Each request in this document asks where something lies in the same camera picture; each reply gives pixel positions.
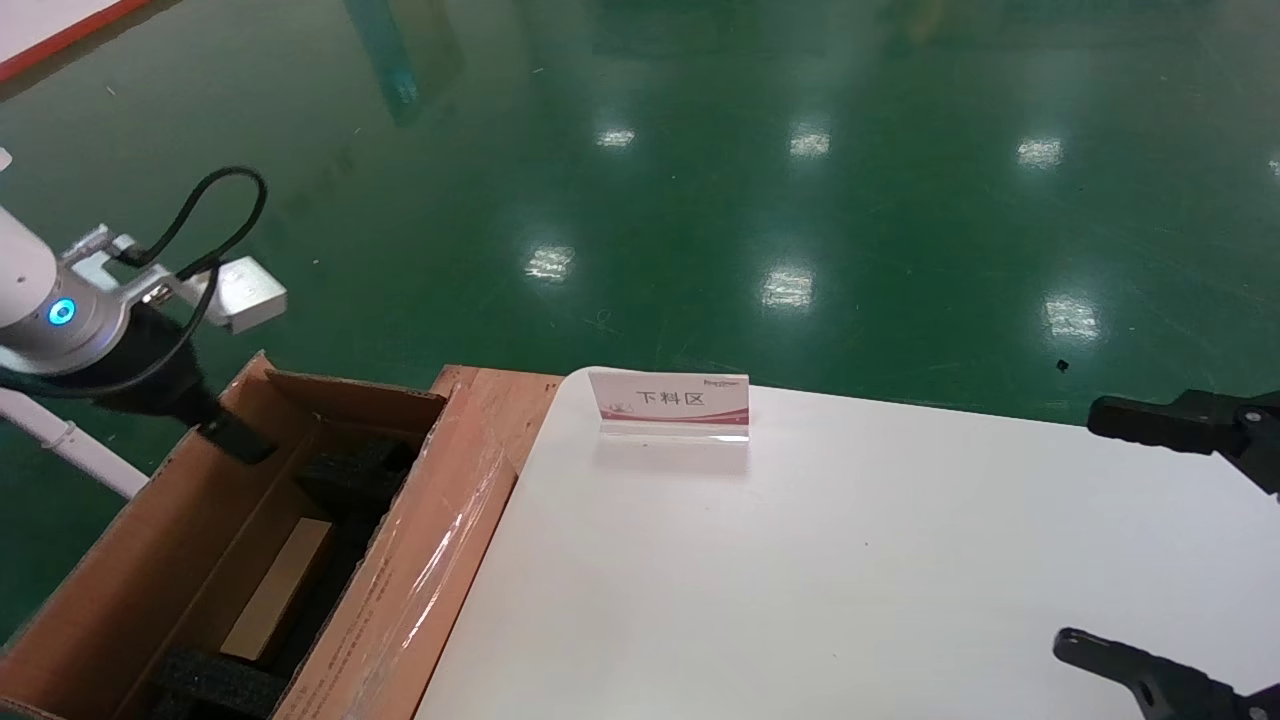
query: open cardboard box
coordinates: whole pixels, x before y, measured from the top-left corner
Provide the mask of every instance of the open cardboard box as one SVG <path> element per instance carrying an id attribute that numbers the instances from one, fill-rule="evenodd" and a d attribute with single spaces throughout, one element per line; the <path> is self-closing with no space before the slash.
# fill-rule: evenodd
<path id="1" fill-rule="evenodd" d="M 164 651 L 216 653 L 298 519 L 324 519 L 293 482 L 300 466 L 320 448 L 393 434 L 422 451 L 273 717 L 408 720 L 516 480 L 493 402 L 462 383 L 445 395 L 285 373 L 256 356 L 223 401 L 280 448 L 246 466 L 188 433 L 6 648 L 0 708 L 146 717 Z"/>

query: white tabletop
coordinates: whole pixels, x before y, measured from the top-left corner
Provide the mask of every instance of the white tabletop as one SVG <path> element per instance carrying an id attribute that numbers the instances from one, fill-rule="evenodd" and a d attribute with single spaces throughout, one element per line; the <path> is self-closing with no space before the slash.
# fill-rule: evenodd
<path id="1" fill-rule="evenodd" d="M 0 0 L 0 61 L 9 60 L 119 0 Z"/>
<path id="2" fill-rule="evenodd" d="M 1280 679 L 1280 507 L 1219 457 L 751 388 L 746 446 L 561 386 L 419 720 L 1100 720 L 1062 626 Z"/>

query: cardboard flap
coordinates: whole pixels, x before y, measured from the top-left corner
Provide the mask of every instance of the cardboard flap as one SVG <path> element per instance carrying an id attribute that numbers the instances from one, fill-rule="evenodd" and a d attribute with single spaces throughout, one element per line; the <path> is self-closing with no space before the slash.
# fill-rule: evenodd
<path id="1" fill-rule="evenodd" d="M 289 400 L 340 423 L 426 434 L 444 409 L 443 397 L 403 387 L 285 373 L 274 368 L 266 372 L 266 377 Z"/>
<path id="2" fill-rule="evenodd" d="M 269 369 L 256 356 L 223 400 L 280 450 L 247 468 L 187 433 L 0 657 L 0 702 L 67 720 L 113 715 L 319 424 L 275 391 Z"/>

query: sign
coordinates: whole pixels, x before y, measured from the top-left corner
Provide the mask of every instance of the sign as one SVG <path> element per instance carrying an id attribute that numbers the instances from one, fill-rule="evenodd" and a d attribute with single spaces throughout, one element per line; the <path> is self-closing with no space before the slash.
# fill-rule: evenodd
<path id="1" fill-rule="evenodd" d="M 589 374 L 602 420 L 634 423 L 746 425 L 746 375 L 705 373 Z"/>

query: white pipe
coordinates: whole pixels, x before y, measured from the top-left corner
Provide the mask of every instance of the white pipe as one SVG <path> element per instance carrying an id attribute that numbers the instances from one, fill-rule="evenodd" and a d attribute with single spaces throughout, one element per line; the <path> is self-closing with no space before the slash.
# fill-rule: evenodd
<path id="1" fill-rule="evenodd" d="M 151 479 L 77 428 L 76 423 L 63 420 L 20 392 L 0 388 L 0 418 L 18 425 L 38 439 L 41 447 L 56 452 L 125 498 L 137 495 Z"/>

